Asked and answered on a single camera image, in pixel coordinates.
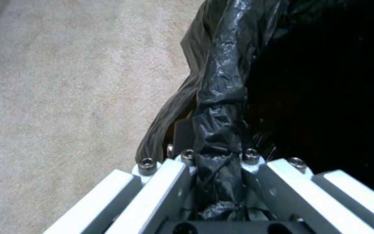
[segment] screw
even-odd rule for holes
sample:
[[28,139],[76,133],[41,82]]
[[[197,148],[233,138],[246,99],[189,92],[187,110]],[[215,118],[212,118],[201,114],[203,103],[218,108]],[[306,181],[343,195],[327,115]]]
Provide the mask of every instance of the screw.
[[157,163],[152,158],[144,158],[138,163],[138,171],[143,176],[153,175],[157,171]]
[[260,155],[255,149],[249,148],[245,154],[242,155],[242,161],[249,165],[255,165],[259,162]]
[[181,152],[181,161],[187,166],[194,166],[194,150],[183,150],[183,152]]
[[307,164],[300,158],[292,157],[288,159],[288,163],[299,170],[301,173],[305,173],[305,169],[307,169]]
[[167,158],[172,158],[172,144],[167,145]]

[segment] white plastic part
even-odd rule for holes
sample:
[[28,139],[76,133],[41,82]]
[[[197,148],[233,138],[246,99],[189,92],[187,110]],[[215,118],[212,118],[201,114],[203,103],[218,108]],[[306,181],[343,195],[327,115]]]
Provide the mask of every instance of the white plastic part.
[[[161,167],[161,163],[157,162],[157,170],[160,169],[160,167]],[[141,178],[142,185],[145,185],[146,183],[148,183],[148,181],[150,181],[150,179],[153,176],[153,174],[150,176],[141,175],[141,173],[139,173],[139,170],[138,170],[138,164],[135,164],[135,166],[132,168],[132,174],[139,176]]]
[[114,170],[44,234],[101,233],[141,190],[139,177]]
[[106,234],[155,233],[166,218],[177,216],[191,189],[184,163],[167,159]]
[[326,172],[313,181],[374,228],[374,191],[342,170]]

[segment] beige carpet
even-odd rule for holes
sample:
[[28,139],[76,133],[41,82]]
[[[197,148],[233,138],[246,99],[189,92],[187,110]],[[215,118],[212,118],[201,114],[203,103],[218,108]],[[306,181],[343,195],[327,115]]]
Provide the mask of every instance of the beige carpet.
[[0,0],[0,233],[43,232],[131,170],[201,2]]

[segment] trash bag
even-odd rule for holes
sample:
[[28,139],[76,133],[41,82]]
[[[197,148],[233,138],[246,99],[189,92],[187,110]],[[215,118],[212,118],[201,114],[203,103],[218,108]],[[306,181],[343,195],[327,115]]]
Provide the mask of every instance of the trash bag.
[[200,219],[244,219],[244,145],[374,189],[374,0],[207,0],[181,46],[191,73],[135,159],[190,118]]

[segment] hole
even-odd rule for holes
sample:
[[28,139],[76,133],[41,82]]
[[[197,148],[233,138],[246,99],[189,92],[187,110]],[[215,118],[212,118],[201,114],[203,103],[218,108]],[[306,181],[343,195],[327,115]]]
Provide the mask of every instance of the hole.
[[175,226],[174,230],[172,231],[173,234],[198,234],[197,228],[194,225],[189,223],[180,223]]
[[268,234],[292,234],[292,232],[282,224],[271,224],[268,226]]

